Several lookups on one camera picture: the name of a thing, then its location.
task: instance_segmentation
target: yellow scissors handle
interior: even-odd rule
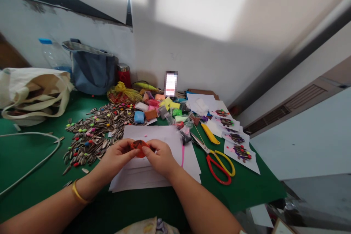
[[[234,165],[233,165],[232,161],[229,159],[229,157],[228,157],[227,155],[225,155],[224,153],[222,153],[222,152],[220,152],[220,151],[217,151],[217,150],[212,151],[211,149],[210,149],[210,153],[213,154],[213,155],[216,157],[217,161],[220,163],[220,165],[223,167],[223,169],[224,169],[231,177],[235,176],[235,168],[234,168]],[[219,159],[219,157],[218,157],[216,154],[219,154],[219,155],[223,156],[225,159],[227,159],[227,161],[229,162],[229,164],[230,164],[230,166],[231,166],[231,170],[232,170],[231,173],[230,173],[230,172],[228,171],[228,169],[224,166],[224,164],[222,163],[222,161]]]

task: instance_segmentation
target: orange clay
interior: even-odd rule
[[[137,140],[137,141],[134,141],[131,144],[131,150],[133,150],[133,149],[140,149],[140,152],[139,152],[139,154],[136,157],[138,157],[138,158],[144,158],[145,157],[145,154],[143,153],[143,150],[142,150],[143,146],[146,146],[146,147],[150,148],[150,146],[147,143],[145,143],[143,140]]]

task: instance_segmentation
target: red scissors handle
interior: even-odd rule
[[[215,179],[216,179],[218,182],[220,182],[222,185],[230,185],[230,184],[231,184],[231,177],[230,177],[230,175],[228,175],[228,173],[223,169],[223,167],[220,166],[217,162],[215,162],[215,161],[210,157],[210,155],[207,155],[206,160],[207,160],[207,163],[208,163],[208,167],[210,168],[211,174],[215,177]],[[216,176],[215,172],[214,172],[213,169],[212,169],[211,162],[214,163],[214,164],[228,177],[228,181],[227,181],[227,182],[222,181],[221,179],[219,179],[219,178]]]

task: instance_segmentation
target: air vent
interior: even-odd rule
[[[298,95],[296,95],[294,98],[292,98],[284,105],[290,111],[293,111],[324,92],[326,92],[325,89],[322,89],[321,87],[313,84],[309,86],[307,89],[300,92]]]
[[[259,119],[258,121],[251,124],[247,127],[244,132],[249,132],[251,134],[263,129],[264,127],[270,125],[271,123],[279,120],[280,118],[284,117],[285,115],[289,114],[290,111],[284,105],[280,106],[279,108],[271,111],[263,118]]]

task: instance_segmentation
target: red thermos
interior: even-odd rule
[[[117,64],[119,81],[122,81],[127,88],[132,88],[131,73],[129,66],[124,63]]]

